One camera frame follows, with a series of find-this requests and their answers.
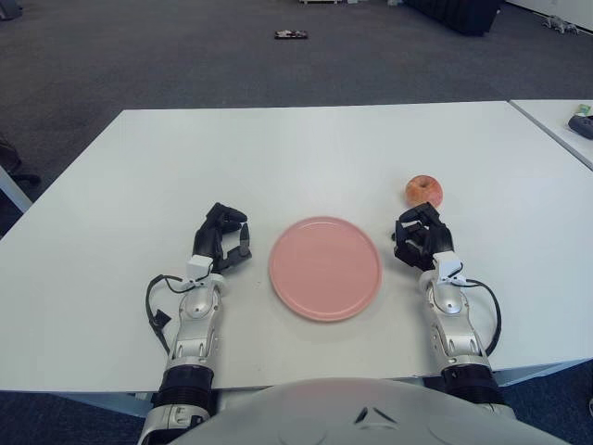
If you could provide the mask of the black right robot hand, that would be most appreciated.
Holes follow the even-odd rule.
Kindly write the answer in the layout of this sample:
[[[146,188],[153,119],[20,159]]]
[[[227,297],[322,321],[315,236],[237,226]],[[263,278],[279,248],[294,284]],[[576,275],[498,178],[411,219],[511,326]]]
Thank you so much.
[[[395,257],[423,272],[435,268],[436,253],[454,250],[451,232],[430,202],[402,213],[395,222],[392,240]]]

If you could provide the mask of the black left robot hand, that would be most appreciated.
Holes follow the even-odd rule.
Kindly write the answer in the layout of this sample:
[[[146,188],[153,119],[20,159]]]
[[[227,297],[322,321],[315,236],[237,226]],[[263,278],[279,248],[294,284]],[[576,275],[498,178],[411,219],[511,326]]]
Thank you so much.
[[[239,244],[224,253],[222,239],[225,235],[234,232],[239,232]],[[221,273],[249,260],[252,257],[249,245],[247,216],[240,210],[217,202],[208,211],[206,220],[196,231],[192,254],[211,258],[211,271]]]

